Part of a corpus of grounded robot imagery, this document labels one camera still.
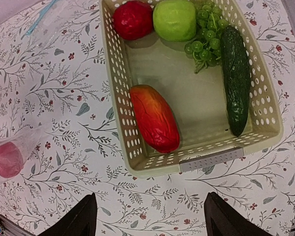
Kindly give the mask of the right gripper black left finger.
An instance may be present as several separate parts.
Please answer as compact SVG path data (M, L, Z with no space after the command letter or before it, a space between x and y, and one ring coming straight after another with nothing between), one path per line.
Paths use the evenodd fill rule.
M86 195L61 220L39 236L94 236L97 210L95 194Z

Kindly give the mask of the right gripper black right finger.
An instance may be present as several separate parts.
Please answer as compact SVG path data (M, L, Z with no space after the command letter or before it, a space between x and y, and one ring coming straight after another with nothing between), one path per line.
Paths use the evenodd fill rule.
M207 194L204 213L208 236L271 236L246 220L215 192Z

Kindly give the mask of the clear zip bag blue zipper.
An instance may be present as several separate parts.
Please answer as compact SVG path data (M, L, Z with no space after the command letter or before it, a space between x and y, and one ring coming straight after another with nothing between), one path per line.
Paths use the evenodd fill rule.
M20 173L43 133L41 125L0 139L0 184Z

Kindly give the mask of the red toy apple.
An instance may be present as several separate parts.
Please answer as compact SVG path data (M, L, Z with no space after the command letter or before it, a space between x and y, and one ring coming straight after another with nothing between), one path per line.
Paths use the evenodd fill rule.
M23 156L20 150L12 143L0 145L0 176L11 178L23 168Z

